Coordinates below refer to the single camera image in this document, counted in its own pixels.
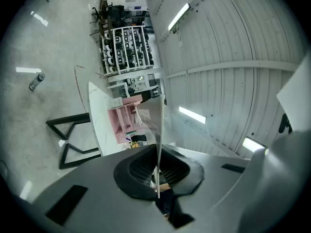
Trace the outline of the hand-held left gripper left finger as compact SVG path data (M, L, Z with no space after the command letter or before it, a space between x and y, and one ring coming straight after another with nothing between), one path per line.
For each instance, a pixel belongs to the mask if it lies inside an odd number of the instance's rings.
M46 214L73 185L80 185L87 191L64 223L66 232L174 232L154 202L129 197L114 180L115 166L144 149L124 150L83 163L48 186L35 199L35 209Z

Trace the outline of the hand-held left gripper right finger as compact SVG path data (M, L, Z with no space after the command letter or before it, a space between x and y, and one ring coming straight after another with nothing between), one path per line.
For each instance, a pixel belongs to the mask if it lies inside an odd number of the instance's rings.
M179 229L163 222L160 233L238 233L245 199L233 198L233 189L242 177L242 172L228 170L223 166L229 164L245 169L250 161L171 145L164 145L162 150L198 164L203 170L203 177L192 194L178 198L182 211L192 216L194 221Z

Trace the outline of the pink desk organizer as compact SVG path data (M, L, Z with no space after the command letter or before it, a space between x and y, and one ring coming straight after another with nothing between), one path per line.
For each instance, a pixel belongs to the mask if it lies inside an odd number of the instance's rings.
M131 135L142 130L137 106L142 102L141 95L129 98L114 98L108 109L109 119L118 144L126 143Z

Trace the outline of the lavender spiral notebook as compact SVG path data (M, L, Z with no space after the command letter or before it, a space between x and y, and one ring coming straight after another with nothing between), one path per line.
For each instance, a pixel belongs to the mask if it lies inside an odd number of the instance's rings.
M147 143L156 146L155 190L158 198L160 198L159 171L164 132L164 101L165 96L159 95L137 106L141 125L146 133Z

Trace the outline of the long ceiling light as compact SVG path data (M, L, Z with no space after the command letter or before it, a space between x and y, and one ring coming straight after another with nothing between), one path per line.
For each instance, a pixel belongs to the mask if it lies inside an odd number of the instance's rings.
M181 112L182 114L184 115L187 115L188 117L191 117L192 119L202 123L202 124L205 124L206 123L206 117L205 116L202 116L200 114L197 114L195 112L192 112L186 108L183 108L181 106L179 106L179 112Z
M186 3L180 10L179 12L175 15L173 20L170 22L168 25L168 31L170 32L173 27L180 21L180 19L189 11L190 9L190 4Z
M246 137L242 143L242 146L246 149L248 149L251 152L256 152L258 150L266 150L268 149L267 146L255 141L254 139L250 137Z

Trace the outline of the white marble table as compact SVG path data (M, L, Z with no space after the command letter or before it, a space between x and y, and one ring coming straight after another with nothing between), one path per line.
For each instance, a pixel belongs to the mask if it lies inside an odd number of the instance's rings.
M59 169L77 167L89 160L114 154L126 150L127 144L119 144L113 133L112 124L109 119L108 110L112 97L102 91L92 82L87 85L88 112L73 116L66 116L46 121L47 126L54 131L62 140L69 140L75 126L90 123L93 129L97 147L89 150L81 150L76 146L66 143L59 162ZM84 159L67 162L68 151L72 150L80 155L95 153Z

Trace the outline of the clear bottle with dark cap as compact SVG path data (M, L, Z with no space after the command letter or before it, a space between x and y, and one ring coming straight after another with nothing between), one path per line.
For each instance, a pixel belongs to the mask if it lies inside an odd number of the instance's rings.
M34 91L36 87L45 79L45 74L40 72L30 83L29 88L30 90Z

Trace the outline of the white shelf of helmets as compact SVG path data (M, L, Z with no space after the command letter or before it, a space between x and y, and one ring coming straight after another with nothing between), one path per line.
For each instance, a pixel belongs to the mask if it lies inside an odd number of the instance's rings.
M153 68L149 32L145 26L103 28L100 36L104 76Z

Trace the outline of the black office chair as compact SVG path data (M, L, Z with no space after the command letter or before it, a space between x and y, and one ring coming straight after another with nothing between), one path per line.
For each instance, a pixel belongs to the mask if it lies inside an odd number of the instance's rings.
M96 29L90 36L100 34L104 36L104 32L111 33L113 29L125 26L125 9L123 5L108 5L107 1L100 1L100 8L96 6L92 7L92 16L95 17L95 21L91 24L98 24Z

